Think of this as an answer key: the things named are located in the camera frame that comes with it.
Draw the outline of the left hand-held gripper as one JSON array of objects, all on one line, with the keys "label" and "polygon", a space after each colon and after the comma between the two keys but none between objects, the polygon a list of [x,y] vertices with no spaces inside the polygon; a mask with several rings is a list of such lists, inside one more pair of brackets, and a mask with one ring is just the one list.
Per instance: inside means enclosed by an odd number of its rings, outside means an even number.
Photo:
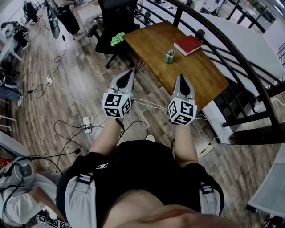
[{"label": "left hand-held gripper", "polygon": [[116,76],[103,94],[102,110],[107,117],[124,118],[132,107],[134,71],[128,70]]}]

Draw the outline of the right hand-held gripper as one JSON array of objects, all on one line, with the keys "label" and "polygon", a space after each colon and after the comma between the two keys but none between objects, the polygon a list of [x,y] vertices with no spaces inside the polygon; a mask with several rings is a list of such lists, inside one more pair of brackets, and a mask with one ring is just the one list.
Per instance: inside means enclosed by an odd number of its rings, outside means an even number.
[{"label": "right hand-held gripper", "polygon": [[[195,93],[192,84],[182,74],[177,76],[173,88],[173,96],[185,96],[186,98],[194,98]],[[168,114],[170,122],[182,126],[188,126],[195,120],[198,106],[194,99],[181,99],[173,97],[168,105]]]}]

